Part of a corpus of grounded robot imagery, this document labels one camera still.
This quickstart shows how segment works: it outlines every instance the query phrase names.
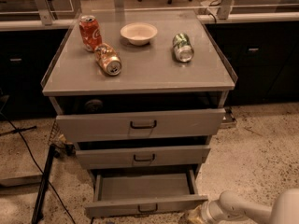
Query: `open drawer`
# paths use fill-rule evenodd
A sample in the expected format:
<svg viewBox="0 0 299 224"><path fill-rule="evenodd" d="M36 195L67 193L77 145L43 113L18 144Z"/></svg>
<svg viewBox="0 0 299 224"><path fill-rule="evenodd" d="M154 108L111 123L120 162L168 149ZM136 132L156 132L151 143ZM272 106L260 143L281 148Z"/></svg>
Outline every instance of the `open drawer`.
<svg viewBox="0 0 299 224"><path fill-rule="evenodd" d="M143 169L137 173L99 173L94 202L85 206L89 217L149 215L184 211L207 200L198 194L191 166L175 172Z"/></svg>
<svg viewBox="0 0 299 224"><path fill-rule="evenodd" d="M79 147L76 155L85 169L204 163L210 150L205 137L84 142Z"/></svg>
<svg viewBox="0 0 299 224"><path fill-rule="evenodd" d="M198 109L58 116L70 142L214 135L225 110Z"/></svg>

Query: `black cabinet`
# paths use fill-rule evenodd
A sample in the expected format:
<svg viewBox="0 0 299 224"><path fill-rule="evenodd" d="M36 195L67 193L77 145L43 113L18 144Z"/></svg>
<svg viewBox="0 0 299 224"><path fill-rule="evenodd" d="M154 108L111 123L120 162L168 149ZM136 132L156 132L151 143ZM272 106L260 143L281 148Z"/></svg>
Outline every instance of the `black cabinet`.
<svg viewBox="0 0 299 224"><path fill-rule="evenodd" d="M299 100L299 21L207 24L238 81L227 105Z"/></svg>
<svg viewBox="0 0 299 224"><path fill-rule="evenodd" d="M40 82L66 29L0 33L0 92L9 95L3 112L10 119L55 115Z"/></svg>

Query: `white bowl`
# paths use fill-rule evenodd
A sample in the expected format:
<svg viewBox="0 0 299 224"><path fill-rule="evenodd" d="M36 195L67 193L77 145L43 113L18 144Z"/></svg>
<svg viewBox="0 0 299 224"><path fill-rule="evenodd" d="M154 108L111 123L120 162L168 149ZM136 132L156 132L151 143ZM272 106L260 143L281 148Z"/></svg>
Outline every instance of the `white bowl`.
<svg viewBox="0 0 299 224"><path fill-rule="evenodd" d="M153 25L136 22L121 28L121 35L136 46L143 46L157 35L157 28Z"/></svg>

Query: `green soda can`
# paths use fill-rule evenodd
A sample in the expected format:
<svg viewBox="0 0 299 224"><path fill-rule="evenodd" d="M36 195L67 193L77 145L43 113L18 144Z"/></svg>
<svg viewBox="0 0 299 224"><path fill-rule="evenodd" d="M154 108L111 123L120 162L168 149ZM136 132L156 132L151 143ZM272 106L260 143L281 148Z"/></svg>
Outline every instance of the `green soda can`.
<svg viewBox="0 0 299 224"><path fill-rule="evenodd" d="M186 63L194 56L194 50L186 34L176 34L172 44L178 61Z"/></svg>

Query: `black handle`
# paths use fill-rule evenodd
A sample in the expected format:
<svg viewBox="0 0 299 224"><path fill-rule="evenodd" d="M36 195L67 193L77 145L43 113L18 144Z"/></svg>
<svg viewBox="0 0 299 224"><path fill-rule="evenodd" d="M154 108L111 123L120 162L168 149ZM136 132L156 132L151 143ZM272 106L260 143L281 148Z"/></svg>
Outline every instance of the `black handle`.
<svg viewBox="0 0 299 224"><path fill-rule="evenodd" d="M155 154L152 154L151 159L146 159L146 160L139 160L136 157L136 154L134 155L134 161L154 161L155 159L156 159L156 155Z"/></svg>
<svg viewBox="0 0 299 224"><path fill-rule="evenodd" d="M153 121L152 125L145 125L145 126L135 126L134 123L131 121L130 126L132 129L136 129L136 130L153 129L157 126L157 120Z"/></svg>
<svg viewBox="0 0 299 224"><path fill-rule="evenodd" d="M155 205L154 209L152 210L141 210L140 205L138 206L138 212L139 213L154 213L158 211L158 204Z"/></svg>

